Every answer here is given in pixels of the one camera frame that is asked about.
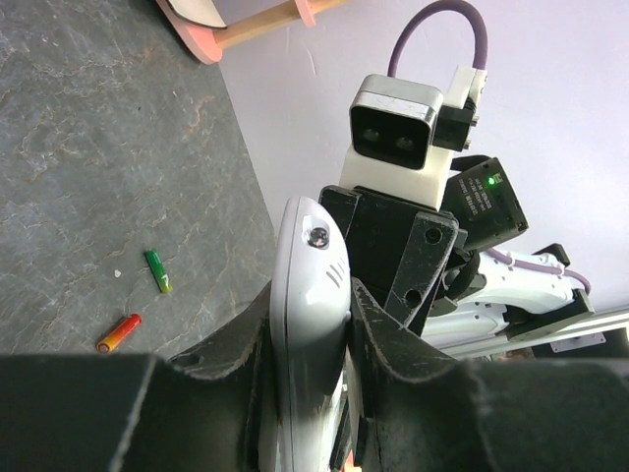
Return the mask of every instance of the camera lens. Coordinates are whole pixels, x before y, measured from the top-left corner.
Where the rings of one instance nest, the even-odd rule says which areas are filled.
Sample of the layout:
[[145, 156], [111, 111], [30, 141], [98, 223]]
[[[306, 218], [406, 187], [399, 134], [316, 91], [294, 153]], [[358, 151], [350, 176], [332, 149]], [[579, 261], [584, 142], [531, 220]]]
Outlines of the camera lens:
[[367, 128], [363, 131], [363, 138], [371, 143], [380, 141], [380, 133], [373, 128]]
[[410, 138], [398, 138], [395, 142], [395, 145], [398, 146], [402, 150], [413, 150], [415, 148], [415, 143]]

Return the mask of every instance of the green battery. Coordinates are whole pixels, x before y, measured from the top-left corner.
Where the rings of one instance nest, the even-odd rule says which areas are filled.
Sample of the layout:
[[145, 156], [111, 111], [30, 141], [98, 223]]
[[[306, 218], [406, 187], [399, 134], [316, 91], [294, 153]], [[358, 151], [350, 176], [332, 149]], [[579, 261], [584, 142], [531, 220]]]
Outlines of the green battery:
[[162, 293], [172, 291], [173, 285], [170, 283], [170, 279], [166, 273], [166, 267], [164, 267], [157, 251], [150, 249], [146, 251], [144, 255], [146, 257], [146, 261], [148, 262], [148, 266], [150, 267], [150, 271], [153, 272], [155, 281], [157, 282], [157, 285], [159, 285], [159, 290], [161, 290]]

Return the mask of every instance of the concrete floor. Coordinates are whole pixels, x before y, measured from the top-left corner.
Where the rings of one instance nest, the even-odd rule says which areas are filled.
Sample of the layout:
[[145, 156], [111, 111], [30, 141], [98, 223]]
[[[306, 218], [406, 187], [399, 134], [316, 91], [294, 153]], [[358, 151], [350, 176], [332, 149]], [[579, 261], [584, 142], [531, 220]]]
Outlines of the concrete floor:
[[257, 295], [274, 244], [218, 67], [152, 0], [2, 2], [0, 353], [93, 352], [137, 312], [120, 352], [171, 356]]

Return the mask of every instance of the black box with green light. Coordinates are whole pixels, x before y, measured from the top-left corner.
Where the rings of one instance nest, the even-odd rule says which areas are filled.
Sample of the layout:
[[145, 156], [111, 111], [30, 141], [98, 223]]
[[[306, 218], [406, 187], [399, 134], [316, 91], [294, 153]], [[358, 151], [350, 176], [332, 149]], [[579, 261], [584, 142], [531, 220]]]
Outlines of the black box with green light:
[[454, 159], [445, 186], [442, 210], [450, 211], [468, 231], [465, 251], [484, 251], [529, 228], [500, 161], [487, 156]]

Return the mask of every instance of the battery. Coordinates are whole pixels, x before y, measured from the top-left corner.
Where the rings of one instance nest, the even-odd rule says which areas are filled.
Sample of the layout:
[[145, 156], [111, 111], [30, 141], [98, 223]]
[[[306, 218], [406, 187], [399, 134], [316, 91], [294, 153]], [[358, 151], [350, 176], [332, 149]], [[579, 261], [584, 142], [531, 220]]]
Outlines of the battery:
[[170, 292], [173, 289], [173, 286], [170, 283], [168, 274], [166, 273], [166, 267], [164, 267], [157, 251], [154, 249], [148, 250], [144, 253], [144, 256], [146, 257], [150, 271], [153, 272], [153, 277], [155, 277], [159, 290], [161, 290], [162, 293]]
[[122, 340], [136, 329], [142, 322], [142, 317], [137, 313], [126, 317], [109, 334], [96, 344], [96, 350], [101, 354], [107, 354], [118, 347]]

